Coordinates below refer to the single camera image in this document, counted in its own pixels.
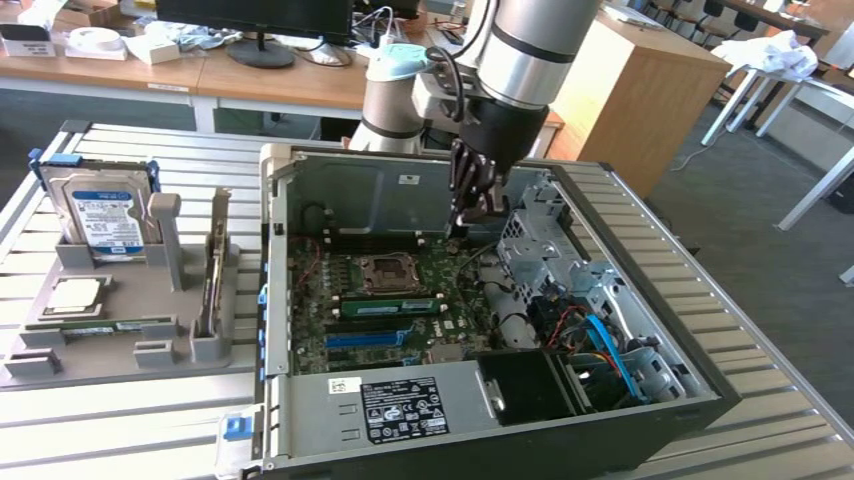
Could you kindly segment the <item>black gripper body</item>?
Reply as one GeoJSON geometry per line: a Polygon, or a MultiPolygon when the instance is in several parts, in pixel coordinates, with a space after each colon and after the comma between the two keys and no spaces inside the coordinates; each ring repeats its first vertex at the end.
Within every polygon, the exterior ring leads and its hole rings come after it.
{"type": "Polygon", "coordinates": [[[498,173],[507,173],[527,156],[550,109],[518,108],[495,99],[467,102],[460,139],[470,151],[494,162],[498,173]]]}

